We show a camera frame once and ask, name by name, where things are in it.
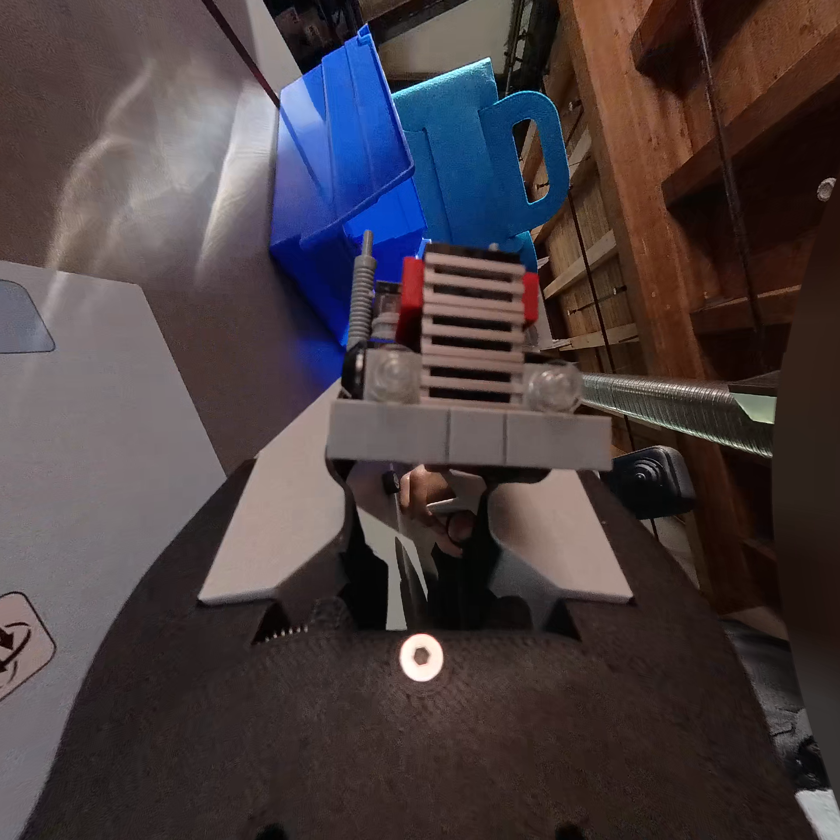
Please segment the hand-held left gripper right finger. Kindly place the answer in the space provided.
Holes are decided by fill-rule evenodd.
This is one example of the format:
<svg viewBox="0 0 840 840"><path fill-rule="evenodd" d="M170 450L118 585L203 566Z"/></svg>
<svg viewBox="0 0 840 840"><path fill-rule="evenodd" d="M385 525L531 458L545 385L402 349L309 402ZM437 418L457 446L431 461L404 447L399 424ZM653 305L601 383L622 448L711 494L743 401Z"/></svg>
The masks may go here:
<svg viewBox="0 0 840 840"><path fill-rule="evenodd" d="M577 473L461 467L459 500L476 506L459 561L460 629L578 634L573 604L633 600Z"/></svg>

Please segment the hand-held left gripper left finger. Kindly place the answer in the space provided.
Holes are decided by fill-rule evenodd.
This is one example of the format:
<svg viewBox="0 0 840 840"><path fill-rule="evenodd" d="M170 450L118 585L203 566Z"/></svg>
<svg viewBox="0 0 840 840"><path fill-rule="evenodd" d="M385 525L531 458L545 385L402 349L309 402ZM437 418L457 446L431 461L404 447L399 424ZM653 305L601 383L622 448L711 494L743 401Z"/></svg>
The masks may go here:
<svg viewBox="0 0 840 840"><path fill-rule="evenodd" d="M258 453L198 594L202 605L278 602L298 626L346 585L340 555L355 505L326 456L339 393L332 384Z"/></svg>

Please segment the toy brick truck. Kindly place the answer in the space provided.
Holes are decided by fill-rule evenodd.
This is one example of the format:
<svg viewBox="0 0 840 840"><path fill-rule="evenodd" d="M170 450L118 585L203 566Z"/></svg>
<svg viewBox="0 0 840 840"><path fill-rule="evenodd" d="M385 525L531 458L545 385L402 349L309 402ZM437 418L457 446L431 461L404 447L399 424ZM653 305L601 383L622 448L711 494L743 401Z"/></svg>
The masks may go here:
<svg viewBox="0 0 840 840"><path fill-rule="evenodd" d="M457 468L497 481L612 469L608 419L579 412L582 373L529 345L539 278L518 255L432 241L405 257L391 340L373 339L375 269L366 231L328 462Z"/></svg>

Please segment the black rounded device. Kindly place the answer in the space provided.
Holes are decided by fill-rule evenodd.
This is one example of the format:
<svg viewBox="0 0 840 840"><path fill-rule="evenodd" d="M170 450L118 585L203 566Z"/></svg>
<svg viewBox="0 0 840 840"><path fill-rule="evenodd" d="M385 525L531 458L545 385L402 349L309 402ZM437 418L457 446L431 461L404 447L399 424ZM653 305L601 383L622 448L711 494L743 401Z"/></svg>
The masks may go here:
<svg viewBox="0 0 840 840"><path fill-rule="evenodd" d="M677 517L692 512L697 494L686 461L675 448L656 445L612 460L602 483L637 520Z"/></svg>

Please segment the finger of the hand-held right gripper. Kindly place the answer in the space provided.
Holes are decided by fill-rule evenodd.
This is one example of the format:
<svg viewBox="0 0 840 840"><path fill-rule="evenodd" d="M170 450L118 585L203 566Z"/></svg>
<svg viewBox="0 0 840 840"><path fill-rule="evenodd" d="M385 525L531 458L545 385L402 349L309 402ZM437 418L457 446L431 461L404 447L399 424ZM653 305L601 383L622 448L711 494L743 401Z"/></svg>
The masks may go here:
<svg viewBox="0 0 840 840"><path fill-rule="evenodd" d="M723 382L584 373L584 404L772 459L773 423L753 419Z"/></svg>

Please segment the blue plastic bin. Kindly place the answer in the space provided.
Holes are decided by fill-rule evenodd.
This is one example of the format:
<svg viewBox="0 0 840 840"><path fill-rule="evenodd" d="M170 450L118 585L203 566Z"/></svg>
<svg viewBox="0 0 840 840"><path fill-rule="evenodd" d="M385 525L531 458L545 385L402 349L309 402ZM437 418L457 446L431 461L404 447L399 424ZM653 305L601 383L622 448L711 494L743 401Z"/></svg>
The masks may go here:
<svg viewBox="0 0 840 840"><path fill-rule="evenodd" d="M269 253L343 348L364 232L386 282L424 240L414 172L368 26L280 91Z"/></svg>

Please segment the blue felt bag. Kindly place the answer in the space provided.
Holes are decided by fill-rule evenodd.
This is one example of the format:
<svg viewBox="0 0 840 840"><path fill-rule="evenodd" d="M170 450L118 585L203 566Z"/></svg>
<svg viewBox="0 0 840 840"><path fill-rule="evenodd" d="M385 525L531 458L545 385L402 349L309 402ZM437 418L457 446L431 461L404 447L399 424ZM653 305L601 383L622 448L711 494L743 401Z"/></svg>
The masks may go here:
<svg viewBox="0 0 840 840"><path fill-rule="evenodd" d="M562 207L571 184L560 116L534 90L499 98L490 58L450 70L392 96L415 164L416 191L434 243L517 255L528 271L538 258L530 232ZM513 135L532 122L549 190L531 200Z"/></svg>

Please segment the grey desk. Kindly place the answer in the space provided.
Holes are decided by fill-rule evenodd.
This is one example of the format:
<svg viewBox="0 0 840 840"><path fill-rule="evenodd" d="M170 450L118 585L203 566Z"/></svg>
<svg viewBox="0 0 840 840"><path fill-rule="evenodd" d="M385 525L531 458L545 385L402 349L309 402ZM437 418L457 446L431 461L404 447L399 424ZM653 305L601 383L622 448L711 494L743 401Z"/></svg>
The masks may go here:
<svg viewBox="0 0 840 840"><path fill-rule="evenodd" d="M143 290L229 474L333 382L269 256L278 93L264 2L1 3L2 259Z"/></svg>

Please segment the person's left hand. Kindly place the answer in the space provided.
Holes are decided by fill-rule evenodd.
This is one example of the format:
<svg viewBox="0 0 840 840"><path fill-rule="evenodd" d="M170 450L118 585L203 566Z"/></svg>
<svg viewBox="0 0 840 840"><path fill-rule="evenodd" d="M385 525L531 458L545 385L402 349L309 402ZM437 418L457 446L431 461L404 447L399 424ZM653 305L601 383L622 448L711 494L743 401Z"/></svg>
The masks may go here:
<svg viewBox="0 0 840 840"><path fill-rule="evenodd" d="M449 513L445 519L428 508L453 498L452 489L441 472L419 465L406 472L398 482L397 503L405 521L425 528L434 537L434 546L448 557L459 559L476 525L470 510Z"/></svg>

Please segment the light blue instruction booklet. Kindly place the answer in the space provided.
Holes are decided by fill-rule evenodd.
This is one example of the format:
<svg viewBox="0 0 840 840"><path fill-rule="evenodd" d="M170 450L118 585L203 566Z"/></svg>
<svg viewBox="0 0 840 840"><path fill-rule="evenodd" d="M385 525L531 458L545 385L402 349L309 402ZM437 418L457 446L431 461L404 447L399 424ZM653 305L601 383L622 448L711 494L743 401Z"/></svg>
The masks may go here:
<svg viewBox="0 0 840 840"><path fill-rule="evenodd" d="M1 835L120 608L224 471L143 291L2 262Z"/></svg>

